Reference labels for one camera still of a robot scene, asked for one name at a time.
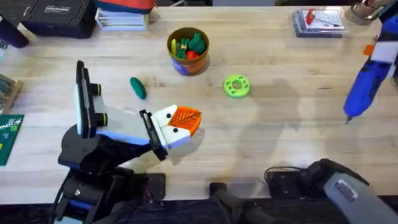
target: small box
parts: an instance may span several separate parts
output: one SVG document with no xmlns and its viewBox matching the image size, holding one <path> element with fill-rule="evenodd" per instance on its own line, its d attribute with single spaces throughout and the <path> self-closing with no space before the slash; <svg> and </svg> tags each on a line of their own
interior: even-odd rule
<svg viewBox="0 0 398 224">
<path fill-rule="evenodd" d="M 308 22 L 308 14 L 313 18 Z M 300 9 L 293 13 L 293 26 L 297 37 L 340 38 L 348 33 L 340 7 Z"/>
<path fill-rule="evenodd" d="M 111 12 L 98 8 L 95 20 L 103 30 L 147 30 L 149 15 Z"/>
<path fill-rule="evenodd" d="M 95 13 L 90 0 L 34 0 L 21 22 L 36 35 L 86 39 L 93 33 Z"/>
</svg>

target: cup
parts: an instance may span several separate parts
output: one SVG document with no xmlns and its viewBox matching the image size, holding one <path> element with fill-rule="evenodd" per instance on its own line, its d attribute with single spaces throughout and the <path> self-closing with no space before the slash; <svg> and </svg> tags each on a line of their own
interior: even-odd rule
<svg viewBox="0 0 398 224">
<path fill-rule="evenodd" d="M 205 41 L 205 51 L 199 57 L 191 60 L 184 60 L 174 56 L 171 52 L 170 46 L 172 40 L 175 39 L 178 42 L 182 38 L 192 39 L 195 33 L 199 33 L 202 39 Z M 169 51 L 174 68 L 182 75 L 196 75 L 197 73 L 204 71 L 208 66 L 209 38 L 200 29 L 193 27 L 183 27 L 175 30 L 167 39 L 167 50 Z"/>
</svg>

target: black cable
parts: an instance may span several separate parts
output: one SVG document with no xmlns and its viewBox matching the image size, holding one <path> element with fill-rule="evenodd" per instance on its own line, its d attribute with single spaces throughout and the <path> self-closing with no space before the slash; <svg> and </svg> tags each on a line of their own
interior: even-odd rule
<svg viewBox="0 0 398 224">
<path fill-rule="evenodd" d="M 135 208 L 133 208 L 133 209 L 130 211 L 130 214 L 127 216 L 126 222 L 125 222 L 124 224 L 127 224 L 127 223 L 129 222 L 129 220 L 130 220 L 132 214 L 138 209 L 138 207 L 140 207 L 140 205 L 137 205 Z"/>
<path fill-rule="evenodd" d="M 184 209 L 191 209 L 191 208 L 193 208 L 193 207 L 195 207 L 197 205 L 200 205 L 202 203 L 205 203 L 205 202 L 209 202 L 209 200 L 200 200 L 199 202 L 195 202 L 195 203 L 192 203 L 190 205 L 184 206 Z M 160 205 L 158 203 L 152 203 L 152 205 L 158 205 L 161 208 L 161 210 L 164 210 L 163 205 Z M 137 210 L 140 211 L 140 212 L 147 212 L 147 213 L 154 213 L 154 212 L 159 212 L 160 211 L 160 210 L 157 210 L 157 209 L 147 210 L 147 209 L 142 209 L 142 208 L 139 208 L 139 207 L 137 208 Z"/>
<path fill-rule="evenodd" d="M 53 224 L 55 207 L 57 206 L 58 201 L 60 200 L 62 189 L 65 186 L 65 184 L 67 182 L 67 179 L 69 178 L 70 175 L 71 175 L 71 172 L 70 172 L 70 169 L 69 169 L 69 171 L 67 173 L 67 176 L 65 177 L 65 179 L 63 180 L 63 182 L 61 184 L 61 187 L 58 189 L 57 195 L 55 196 L 54 203 L 51 206 L 50 216 L 49 216 L 49 224 Z"/>
<path fill-rule="evenodd" d="M 273 169 L 295 169 L 295 170 L 299 170 L 299 171 L 302 171 L 302 172 L 307 170 L 307 169 L 304 169 L 304 168 L 299 168 L 299 167 L 294 167 L 294 166 L 273 166 L 273 167 L 270 167 L 264 172 L 264 180 L 266 181 L 267 184 L 268 184 L 267 173 L 270 170 L 273 170 Z"/>
<path fill-rule="evenodd" d="M 156 201 L 154 199 L 154 194 L 152 193 L 152 191 L 150 191 L 147 187 L 144 187 L 144 189 L 145 189 L 146 193 L 149 193 L 149 195 L 151 197 L 151 201 L 152 201 L 151 204 L 152 205 L 158 205 L 160 208 L 163 208 L 163 203 L 161 201 Z M 144 202 L 147 202 L 147 199 L 146 199 L 146 195 L 147 194 L 146 193 L 144 194 L 145 195 Z M 199 204 L 203 203 L 204 201 L 207 202 L 208 200 L 201 200 L 200 202 L 195 202 L 195 203 L 193 203 L 193 204 L 191 204 L 191 205 L 189 205 L 187 207 L 184 207 L 184 208 L 192 208 L 192 207 L 194 207 L 196 205 L 199 205 Z M 139 208 L 140 206 L 143 206 L 143 204 L 139 205 L 136 209 L 138 211 L 141 211 L 141 212 L 154 213 L 154 212 L 158 212 L 159 211 L 159 210 L 156 210 L 156 209 L 153 209 L 153 210 L 142 209 L 142 208 Z"/>
</svg>

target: wire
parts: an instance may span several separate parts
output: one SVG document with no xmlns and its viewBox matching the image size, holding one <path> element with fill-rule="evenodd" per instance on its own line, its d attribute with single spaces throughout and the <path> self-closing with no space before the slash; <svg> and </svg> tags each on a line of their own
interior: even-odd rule
<svg viewBox="0 0 398 224">
<path fill-rule="evenodd" d="M 54 203 L 51 206 L 50 216 L 49 216 L 49 224 L 53 224 L 55 207 L 57 206 L 58 201 L 60 200 L 63 187 L 65 186 L 65 184 L 67 182 L 67 179 L 69 178 L 70 175 L 71 175 L 71 172 L 70 172 L 70 169 L 69 169 L 69 171 L 67 173 L 67 176 L 65 177 L 65 179 L 63 180 L 63 182 L 61 184 L 61 187 L 58 189 L 57 195 L 55 196 Z"/>
<path fill-rule="evenodd" d="M 184 209 L 191 209 L 191 208 L 193 208 L 193 207 L 195 207 L 197 205 L 203 204 L 205 202 L 209 202 L 209 200 L 200 200 L 199 202 L 194 202 L 194 203 L 191 203 L 190 205 L 184 205 L 183 208 Z M 158 202 L 158 203 L 155 202 L 155 203 L 152 203 L 151 205 L 158 205 L 160 207 L 160 209 L 148 210 L 148 209 L 143 209 L 143 208 L 137 208 L 137 210 L 140 211 L 140 212 L 147 212 L 147 213 L 155 213 L 155 212 L 159 212 L 159 211 L 165 210 L 162 202 Z"/>
<path fill-rule="evenodd" d="M 264 172 L 264 180 L 266 181 L 266 183 L 268 184 L 268 180 L 267 180 L 267 173 L 273 169 L 295 169 L 295 170 L 299 170 L 299 171 L 306 171 L 307 169 L 304 168 L 299 168 L 299 167 L 294 167 L 294 166 L 273 166 L 268 168 L 265 172 Z"/>
<path fill-rule="evenodd" d="M 130 211 L 130 214 L 127 216 L 126 222 L 124 222 L 124 224 L 127 224 L 127 223 L 129 222 L 129 220 L 130 220 L 132 214 L 138 209 L 138 207 L 140 207 L 139 204 L 136 204 L 136 205 L 137 205 L 137 206 L 136 206 L 134 209 L 132 209 L 132 210 Z"/>
</svg>

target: glue gun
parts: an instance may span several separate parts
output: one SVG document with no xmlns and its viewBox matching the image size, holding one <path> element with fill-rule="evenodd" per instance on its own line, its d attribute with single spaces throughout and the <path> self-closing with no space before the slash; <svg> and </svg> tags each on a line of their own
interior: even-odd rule
<svg viewBox="0 0 398 224">
<path fill-rule="evenodd" d="M 349 91 L 344 105 L 344 112 L 347 115 L 346 124 L 370 107 L 387 75 L 396 75 L 397 54 L 398 17 L 392 17 L 383 23 L 374 50 L 359 71 Z"/>
</svg>

